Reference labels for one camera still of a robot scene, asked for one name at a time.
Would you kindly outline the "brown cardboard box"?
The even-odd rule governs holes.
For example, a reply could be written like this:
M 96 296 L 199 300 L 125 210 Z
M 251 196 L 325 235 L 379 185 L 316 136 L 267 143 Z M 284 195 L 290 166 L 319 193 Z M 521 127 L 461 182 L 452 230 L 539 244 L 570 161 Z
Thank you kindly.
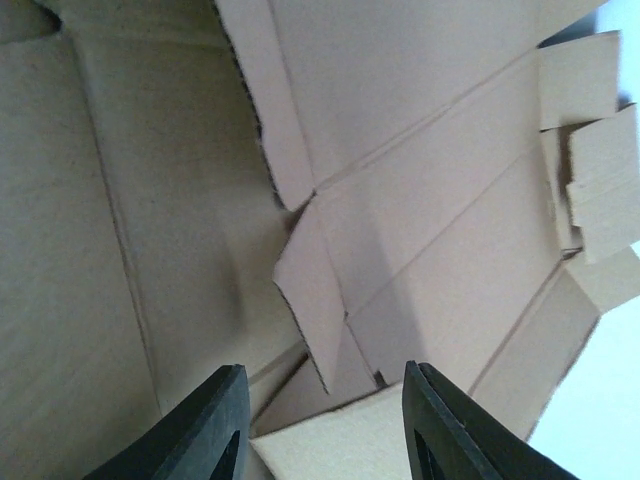
M 275 479 L 411 477 L 409 361 L 528 440 L 639 294 L 611 12 L 3 2 L 2 477 L 86 477 L 236 364 Z

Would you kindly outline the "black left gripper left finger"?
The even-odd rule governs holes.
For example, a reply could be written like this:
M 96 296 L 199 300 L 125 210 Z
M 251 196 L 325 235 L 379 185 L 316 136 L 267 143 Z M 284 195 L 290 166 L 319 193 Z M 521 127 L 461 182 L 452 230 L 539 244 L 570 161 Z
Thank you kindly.
M 88 479 L 241 479 L 249 433 L 245 367 L 224 365 Z

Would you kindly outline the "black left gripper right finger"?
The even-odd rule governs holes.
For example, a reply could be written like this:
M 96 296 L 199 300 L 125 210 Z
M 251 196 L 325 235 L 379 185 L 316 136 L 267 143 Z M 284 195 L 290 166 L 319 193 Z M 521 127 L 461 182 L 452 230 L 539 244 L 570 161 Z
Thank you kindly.
M 402 413 L 414 479 L 573 479 L 429 363 L 406 363 Z

